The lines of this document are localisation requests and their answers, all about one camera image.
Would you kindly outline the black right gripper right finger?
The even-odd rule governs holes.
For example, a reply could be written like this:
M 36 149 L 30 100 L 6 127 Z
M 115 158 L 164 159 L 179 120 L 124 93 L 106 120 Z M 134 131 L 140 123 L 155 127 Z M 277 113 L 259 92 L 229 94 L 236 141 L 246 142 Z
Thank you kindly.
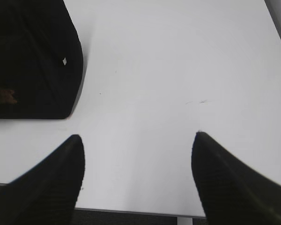
M 196 133 L 191 168 L 210 225 L 281 225 L 281 185 L 205 132 Z

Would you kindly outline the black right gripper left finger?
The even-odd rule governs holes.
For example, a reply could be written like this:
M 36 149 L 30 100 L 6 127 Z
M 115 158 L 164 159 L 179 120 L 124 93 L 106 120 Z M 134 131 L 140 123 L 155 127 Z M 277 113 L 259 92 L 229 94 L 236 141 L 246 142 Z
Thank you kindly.
M 39 164 L 0 186 L 0 225 L 68 225 L 85 173 L 82 139 L 72 135 Z

